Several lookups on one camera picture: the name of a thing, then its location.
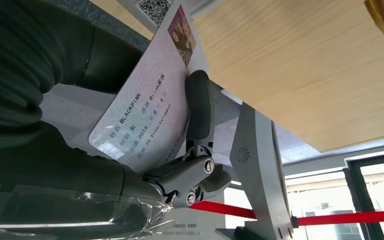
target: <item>red rope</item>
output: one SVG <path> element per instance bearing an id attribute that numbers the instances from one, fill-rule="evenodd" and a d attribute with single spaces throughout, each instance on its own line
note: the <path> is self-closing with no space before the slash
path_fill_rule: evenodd
<path id="1" fill-rule="evenodd" d="M 202 201 L 195 203 L 189 208 L 217 214 L 257 219 L 253 210 L 251 209 L 225 205 L 217 202 Z M 297 222 L 299 226 L 323 224 L 378 223 L 384 222 L 384 211 L 298 217 Z"/>
<path id="2" fill-rule="evenodd" d="M 326 216 L 307 216 L 297 218 L 299 226 L 323 224 L 353 224 L 384 222 L 384 211 L 367 211 Z"/>
<path id="3" fill-rule="evenodd" d="M 201 211 L 212 212 L 216 214 L 233 215 L 249 219 L 257 219 L 254 211 L 247 208 L 225 205 L 212 201 L 197 202 L 189 207 L 190 209 L 196 209 Z"/>

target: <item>dark gray sleeve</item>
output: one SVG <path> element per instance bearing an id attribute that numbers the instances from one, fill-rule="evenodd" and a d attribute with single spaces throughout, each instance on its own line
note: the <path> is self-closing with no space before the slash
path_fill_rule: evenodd
<path id="1" fill-rule="evenodd" d="M 0 0 L 0 148 L 43 128 L 55 84 L 117 93 L 142 53 L 85 19 L 41 0 Z"/>
<path id="2" fill-rule="evenodd" d="M 68 147 L 55 127 L 40 121 L 43 94 L 55 84 L 116 93 L 141 54 L 47 2 L 0 0 L 0 183 L 9 190 L 24 184 L 121 195 L 132 182 L 136 191 L 124 196 L 158 199 L 118 162 Z"/>

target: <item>light wood board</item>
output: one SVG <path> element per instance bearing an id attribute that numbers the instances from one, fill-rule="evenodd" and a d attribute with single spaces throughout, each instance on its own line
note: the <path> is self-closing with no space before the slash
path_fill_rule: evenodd
<path id="1" fill-rule="evenodd" d="M 317 150 L 384 138 L 384 35 L 363 0 L 224 0 L 194 25 L 211 79 Z"/>

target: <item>gray machine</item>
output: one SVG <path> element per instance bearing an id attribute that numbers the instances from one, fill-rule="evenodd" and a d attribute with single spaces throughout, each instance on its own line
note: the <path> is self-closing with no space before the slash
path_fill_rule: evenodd
<path id="1" fill-rule="evenodd" d="M 274 123 L 242 104 L 230 162 L 252 206 L 257 221 L 245 227 L 216 229 L 230 240 L 291 240 L 285 178 Z"/>

